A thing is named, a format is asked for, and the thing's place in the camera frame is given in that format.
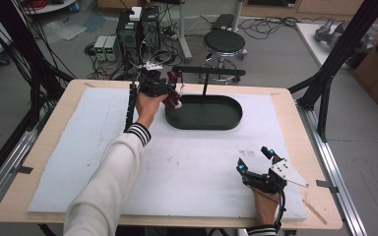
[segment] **concrete floor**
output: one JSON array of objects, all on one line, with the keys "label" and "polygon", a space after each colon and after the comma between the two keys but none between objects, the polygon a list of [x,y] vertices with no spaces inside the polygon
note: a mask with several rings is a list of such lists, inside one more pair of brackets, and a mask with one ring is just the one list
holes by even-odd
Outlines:
[{"label": "concrete floor", "polygon": [[[112,19],[116,15],[104,13],[103,16],[113,18],[101,21],[100,15],[95,13],[89,7],[78,14],[61,10],[40,16],[44,24],[68,19],[66,24],[91,26],[92,30],[79,34],[71,41],[61,40],[50,44],[78,78],[86,78],[93,71],[84,48],[99,35],[115,33],[116,22]],[[95,17],[98,24],[90,24],[90,18]],[[190,29],[199,21],[202,19],[188,20],[186,28]],[[208,28],[208,24],[199,23],[187,34],[205,34]],[[253,39],[243,30],[239,33],[245,38],[248,51],[244,60],[233,60],[239,69],[247,72],[241,78],[240,86],[289,88],[318,71],[318,64],[295,29],[280,28],[263,40]],[[189,65],[200,65],[207,54],[203,50],[202,38],[188,36],[187,40],[194,57]],[[37,43],[44,48],[41,41]],[[198,78],[185,77],[185,82],[196,84]],[[303,91],[300,91],[293,97],[302,95]],[[30,88],[15,65],[0,65],[0,148],[28,111],[29,101]],[[315,106],[318,113],[319,103]],[[367,234],[378,235],[378,105],[352,77],[350,70],[340,70],[332,84],[327,139]],[[50,227],[57,235],[62,234],[62,225]],[[40,234],[35,224],[0,223],[0,235]],[[298,231],[298,235],[333,234],[350,235],[346,225],[339,231]]]}]

